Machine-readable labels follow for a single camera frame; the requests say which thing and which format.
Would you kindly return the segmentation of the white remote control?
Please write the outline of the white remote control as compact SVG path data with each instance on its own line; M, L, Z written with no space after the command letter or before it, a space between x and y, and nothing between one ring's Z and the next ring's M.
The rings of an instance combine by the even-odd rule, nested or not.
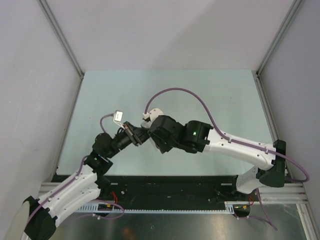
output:
M143 122L140 124L140 126L141 126L142 128L144 128L144 129L149 130L149 129L150 129L150 126L151 126L151 122L143 121ZM154 142L154 140L153 140L151 137L149 138L149 142L151 143L151 145L152 145L156 150L158 149L157 146L156 146L156 144L155 144L155 142Z

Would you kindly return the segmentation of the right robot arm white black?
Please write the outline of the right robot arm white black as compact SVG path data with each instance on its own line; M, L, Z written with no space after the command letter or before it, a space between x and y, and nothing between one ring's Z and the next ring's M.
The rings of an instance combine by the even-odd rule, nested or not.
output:
M216 127L197 120L182 125L167 115L159 115L151 121L148 133L163 154L175 148L191 154L219 153L251 164L253 167L238 175L230 188L231 196L237 201L257 188L285 185L285 160L278 155L286 149L283 141L276 147L219 133Z

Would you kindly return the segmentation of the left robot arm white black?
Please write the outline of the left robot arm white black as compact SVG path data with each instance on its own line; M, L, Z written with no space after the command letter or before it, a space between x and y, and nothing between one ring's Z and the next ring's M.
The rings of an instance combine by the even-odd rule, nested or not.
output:
M142 145L149 139L150 125L134 126L126 121L114 137L103 132L95 137L92 151L86 155L79 169L48 193L25 199L29 203L29 217L24 233L31 240L48 240L57 227L82 205L110 196L110 182L104 177L113 163L111 158L130 144Z

